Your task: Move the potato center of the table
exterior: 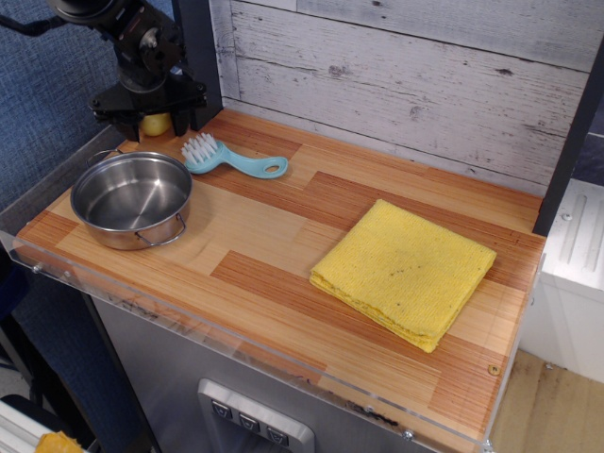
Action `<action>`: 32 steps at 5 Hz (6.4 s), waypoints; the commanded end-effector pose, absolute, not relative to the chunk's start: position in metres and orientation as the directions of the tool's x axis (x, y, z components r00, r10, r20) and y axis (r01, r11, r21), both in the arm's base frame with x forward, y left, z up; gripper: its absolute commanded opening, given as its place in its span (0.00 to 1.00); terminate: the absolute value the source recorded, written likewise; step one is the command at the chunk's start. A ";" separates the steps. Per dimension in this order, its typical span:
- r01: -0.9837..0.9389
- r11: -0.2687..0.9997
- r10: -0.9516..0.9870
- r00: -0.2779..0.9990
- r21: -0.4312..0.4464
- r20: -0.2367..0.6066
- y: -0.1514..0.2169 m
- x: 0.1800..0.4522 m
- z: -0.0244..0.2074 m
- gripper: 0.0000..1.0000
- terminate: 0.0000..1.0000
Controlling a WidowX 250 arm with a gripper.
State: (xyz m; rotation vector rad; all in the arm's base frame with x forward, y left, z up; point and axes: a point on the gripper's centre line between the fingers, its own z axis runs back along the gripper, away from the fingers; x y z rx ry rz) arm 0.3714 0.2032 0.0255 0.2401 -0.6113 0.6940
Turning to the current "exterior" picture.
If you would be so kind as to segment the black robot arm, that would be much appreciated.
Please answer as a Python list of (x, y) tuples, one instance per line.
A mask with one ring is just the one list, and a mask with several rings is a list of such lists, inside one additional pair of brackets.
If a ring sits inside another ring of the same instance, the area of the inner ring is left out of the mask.
[(30, 37), (65, 24), (86, 26), (111, 42), (118, 82), (94, 96), (89, 106), (100, 123), (115, 126), (128, 140), (140, 139), (139, 124), (166, 113), (174, 133), (202, 127), (206, 85), (194, 79), (180, 26), (146, 1), (50, 1), (49, 19), (28, 24), (7, 16), (1, 26)]

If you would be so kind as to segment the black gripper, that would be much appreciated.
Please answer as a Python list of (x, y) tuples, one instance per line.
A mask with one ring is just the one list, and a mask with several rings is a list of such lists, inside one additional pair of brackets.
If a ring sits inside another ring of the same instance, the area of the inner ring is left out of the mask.
[(206, 106), (206, 86), (194, 80), (193, 73), (182, 65), (174, 66), (152, 88), (136, 84), (131, 77), (122, 77), (89, 101), (98, 121), (111, 123), (128, 141), (137, 143), (139, 123), (145, 116), (170, 113), (174, 133), (182, 137), (190, 127), (190, 111)]

